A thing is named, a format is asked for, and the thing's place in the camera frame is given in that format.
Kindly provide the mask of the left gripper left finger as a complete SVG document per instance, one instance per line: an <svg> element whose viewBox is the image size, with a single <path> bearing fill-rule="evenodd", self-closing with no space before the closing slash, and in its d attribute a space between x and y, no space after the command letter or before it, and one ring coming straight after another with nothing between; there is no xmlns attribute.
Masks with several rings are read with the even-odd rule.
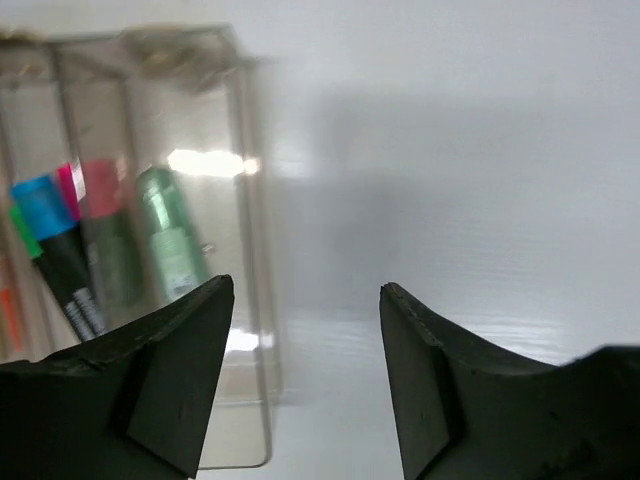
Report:
<svg viewBox="0 0 640 480"><path fill-rule="evenodd" d="M234 284L217 276L97 339L1 367L5 479L192 479Z"/></svg>

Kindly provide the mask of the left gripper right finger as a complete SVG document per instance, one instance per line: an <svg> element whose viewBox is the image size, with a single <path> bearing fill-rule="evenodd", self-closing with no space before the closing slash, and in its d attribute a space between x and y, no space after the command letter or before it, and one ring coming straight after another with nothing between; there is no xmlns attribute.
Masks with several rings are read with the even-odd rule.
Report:
<svg viewBox="0 0 640 480"><path fill-rule="evenodd" d="M552 367L427 308L397 283L380 321L407 479L557 479L557 420L540 405Z"/></svg>

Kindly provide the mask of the mint green highlighter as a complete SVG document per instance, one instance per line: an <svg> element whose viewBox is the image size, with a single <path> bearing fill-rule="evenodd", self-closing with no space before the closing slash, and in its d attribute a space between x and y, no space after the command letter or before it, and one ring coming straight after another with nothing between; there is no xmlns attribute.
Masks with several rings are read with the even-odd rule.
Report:
<svg viewBox="0 0 640 480"><path fill-rule="evenodd" d="M173 171L150 167L136 189L154 273L171 303L206 282L209 269Z"/></svg>

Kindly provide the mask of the orange pen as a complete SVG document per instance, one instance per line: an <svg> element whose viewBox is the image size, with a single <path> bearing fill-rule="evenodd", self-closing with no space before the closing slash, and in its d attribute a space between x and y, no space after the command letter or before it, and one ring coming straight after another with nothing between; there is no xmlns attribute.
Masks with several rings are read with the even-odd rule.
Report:
<svg viewBox="0 0 640 480"><path fill-rule="evenodd" d="M17 308L9 287L1 288L1 309L8 328L9 338L15 351L23 350Z"/></svg>

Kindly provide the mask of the pink cap black highlighter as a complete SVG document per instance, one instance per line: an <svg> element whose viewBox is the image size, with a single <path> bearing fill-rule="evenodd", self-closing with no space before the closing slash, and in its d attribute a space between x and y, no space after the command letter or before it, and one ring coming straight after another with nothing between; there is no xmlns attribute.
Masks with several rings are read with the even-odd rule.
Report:
<svg viewBox="0 0 640 480"><path fill-rule="evenodd" d="M71 216L80 222L94 288L108 325L136 319L145 301L144 275L126 195L112 158L56 169L54 178Z"/></svg>

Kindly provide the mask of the blue cap black highlighter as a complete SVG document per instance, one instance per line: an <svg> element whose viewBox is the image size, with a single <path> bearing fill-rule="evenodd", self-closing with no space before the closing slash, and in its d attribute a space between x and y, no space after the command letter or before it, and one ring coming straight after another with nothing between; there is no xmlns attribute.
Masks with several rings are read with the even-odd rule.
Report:
<svg viewBox="0 0 640 480"><path fill-rule="evenodd" d="M59 187L44 175L13 185L10 194L43 249L42 256L31 261L70 327L82 342L103 335L106 324L95 299L80 225Z"/></svg>

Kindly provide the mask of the green cap black highlighter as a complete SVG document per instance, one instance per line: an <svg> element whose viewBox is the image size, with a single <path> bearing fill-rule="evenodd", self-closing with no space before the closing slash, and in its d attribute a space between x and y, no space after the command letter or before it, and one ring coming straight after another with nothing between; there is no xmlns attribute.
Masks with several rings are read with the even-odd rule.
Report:
<svg viewBox="0 0 640 480"><path fill-rule="evenodd" d="M23 214L18 206L11 206L9 209L9 215L12 223L21 238L29 257L35 260L42 256L43 249L39 245L38 241L34 238Z"/></svg>

